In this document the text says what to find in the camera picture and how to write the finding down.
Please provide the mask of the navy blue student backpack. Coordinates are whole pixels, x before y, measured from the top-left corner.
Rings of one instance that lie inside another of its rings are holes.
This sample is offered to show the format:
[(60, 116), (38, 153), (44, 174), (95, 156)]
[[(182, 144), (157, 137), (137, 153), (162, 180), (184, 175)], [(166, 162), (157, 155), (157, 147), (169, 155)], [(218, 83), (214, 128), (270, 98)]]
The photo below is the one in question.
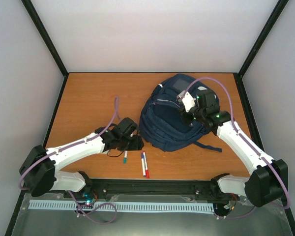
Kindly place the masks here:
[(186, 74), (176, 74), (159, 83), (145, 103), (140, 119), (139, 134), (153, 147), (172, 152), (195, 144), (200, 148), (222, 152), (198, 142), (209, 133), (200, 122), (184, 122), (177, 96), (195, 79)]

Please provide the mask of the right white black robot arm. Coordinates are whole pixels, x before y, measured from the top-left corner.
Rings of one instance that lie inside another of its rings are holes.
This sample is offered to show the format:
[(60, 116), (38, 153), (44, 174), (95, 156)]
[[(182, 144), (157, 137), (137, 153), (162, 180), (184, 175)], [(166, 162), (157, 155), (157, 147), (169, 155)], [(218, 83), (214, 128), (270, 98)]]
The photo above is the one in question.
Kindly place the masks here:
[(220, 110), (214, 91), (200, 90), (193, 97), (183, 91), (177, 96), (181, 114), (187, 123), (197, 121), (224, 141), (242, 161), (250, 177), (225, 174), (217, 179), (221, 192), (247, 197), (252, 205), (262, 207), (288, 197), (288, 168), (283, 160), (274, 160), (262, 151), (239, 127), (231, 114)]

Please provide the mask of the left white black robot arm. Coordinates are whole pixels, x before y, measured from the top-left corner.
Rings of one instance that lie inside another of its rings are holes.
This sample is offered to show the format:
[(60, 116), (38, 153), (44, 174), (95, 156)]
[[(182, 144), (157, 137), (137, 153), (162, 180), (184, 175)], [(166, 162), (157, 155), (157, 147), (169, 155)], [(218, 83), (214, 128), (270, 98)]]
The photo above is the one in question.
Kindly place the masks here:
[(63, 168), (85, 157), (107, 154), (116, 149), (121, 152), (142, 150), (144, 142), (137, 124), (124, 118), (119, 124), (98, 128), (88, 136), (63, 146), (45, 149), (32, 148), (19, 169), (21, 184), (33, 197), (50, 191), (71, 191), (79, 198), (94, 198), (92, 181), (83, 171), (64, 172)]

